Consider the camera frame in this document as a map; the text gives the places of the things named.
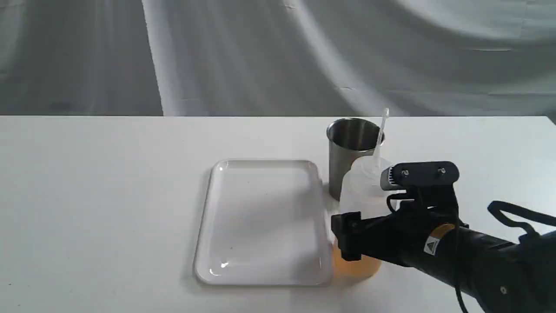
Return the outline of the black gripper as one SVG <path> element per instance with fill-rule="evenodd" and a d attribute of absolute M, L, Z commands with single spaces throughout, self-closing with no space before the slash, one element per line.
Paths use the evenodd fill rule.
<path fill-rule="evenodd" d="M 443 224 L 461 225 L 458 208 L 401 204 L 397 212 L 375 218 L 362 220 L 361 212 L 331 216 L 331 230 L 344 261 L 360 261 L 364 255 L 404 267 L 413 267 L 415 260 L 425 254 L 426 239 Z"/>

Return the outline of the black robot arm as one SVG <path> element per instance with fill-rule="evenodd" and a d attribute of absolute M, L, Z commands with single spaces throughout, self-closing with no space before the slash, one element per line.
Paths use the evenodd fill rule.
<path fill-rule="evenodd" d="M 417 269 L 476 299 L 486 313 L 555 311 L 555 232 L 539 234 L 530 222 L 555 226 L 553 216 L 503 201 L 488 211 L 505 226 L 524 230 L 515 244 L 471 230 L 449 207 L 419 208 L 403 201 L 395 213 L 363 219 L 336 214 L 331 229 L 341 257 L 373 257 Z"/>

